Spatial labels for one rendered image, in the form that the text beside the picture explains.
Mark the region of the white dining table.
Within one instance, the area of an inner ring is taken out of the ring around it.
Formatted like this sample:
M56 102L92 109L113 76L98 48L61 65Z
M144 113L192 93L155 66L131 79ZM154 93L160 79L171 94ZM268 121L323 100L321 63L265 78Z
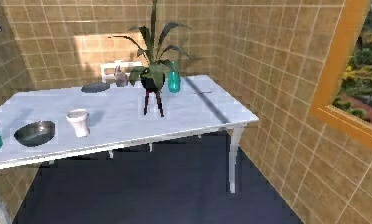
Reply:
M194 92L213 91L197 95ZM232 130L228 153L227 187L237 190L236 156L246 126L259 118L206 75L182 79L181 90L164 91L164 116L151 108L144 114L142 85L110 87L99 93L84 93L78 87L19 92L0 106L0 170L50 162L164 140L178 139L220 130ZM68 112L86 109L90 134L78 138L66 119ZM49 142L27 147L14 133L38 122L55 123Z

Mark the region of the dark grey plate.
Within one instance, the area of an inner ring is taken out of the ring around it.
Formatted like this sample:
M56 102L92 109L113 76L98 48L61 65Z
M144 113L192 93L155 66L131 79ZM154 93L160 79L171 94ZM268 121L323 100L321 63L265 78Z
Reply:
M81 91L84 93L99 93L106 91L110 88L110 85L108 83L91 83L88 85L85 85L81 88Z

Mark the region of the green house plant black pot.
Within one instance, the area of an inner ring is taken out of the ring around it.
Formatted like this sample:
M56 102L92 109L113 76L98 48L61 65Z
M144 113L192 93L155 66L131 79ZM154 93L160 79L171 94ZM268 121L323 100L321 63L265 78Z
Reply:
M157 106L161 116L164 116L163 104L161 99L161 90L165 83L165 68L176 72L177 69L169 59L163 59L162 56L170 51L178 51L179 53L190 58L190 55L180 46L168 45L162 49L167 35L177 27L188 28L179 22L168 22L162 29L158 41L156 41L156 21L157 21L157 2L152 0L150 27L132 26L130 31L138 30L144 40L146 48L141 47L132 37L127 35L113 35L113 38L123 38L129 40L137 47L136 56L143 56L148 63L147 66L134 66L130 72L128 81L134 86L137 81L140 81L145 89L144 114L148 111L148 101L151 93L156 96Z

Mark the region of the white cup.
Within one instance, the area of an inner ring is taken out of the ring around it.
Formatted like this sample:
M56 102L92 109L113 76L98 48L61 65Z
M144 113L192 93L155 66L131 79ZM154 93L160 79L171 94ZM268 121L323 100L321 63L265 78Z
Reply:
M88 127L89 113L86 109L75 109L67 113L66 119L73 127L78 138L86 137L90 134Z

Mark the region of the orange framed window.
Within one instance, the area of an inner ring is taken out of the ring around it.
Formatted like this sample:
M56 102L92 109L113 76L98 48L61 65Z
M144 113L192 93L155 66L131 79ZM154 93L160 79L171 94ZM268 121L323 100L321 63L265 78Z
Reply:
M370 5L370 0L344 1L309 111L312 116L372 150L372 124L332 105Z

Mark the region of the grey metal bowl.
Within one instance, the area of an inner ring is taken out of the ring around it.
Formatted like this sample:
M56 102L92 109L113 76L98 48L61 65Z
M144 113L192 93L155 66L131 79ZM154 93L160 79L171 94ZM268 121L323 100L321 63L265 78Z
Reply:
M27 124L14 133L14 138L22 145L36 147L43 145L55 136L55 123L38 121Z

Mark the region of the grey small vase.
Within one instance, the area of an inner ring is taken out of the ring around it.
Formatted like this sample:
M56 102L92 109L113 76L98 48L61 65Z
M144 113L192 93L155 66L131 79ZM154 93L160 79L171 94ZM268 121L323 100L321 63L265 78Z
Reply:
M117 87L125 87L128 85L128 76L121 70L120 66L115 68L114 78Z

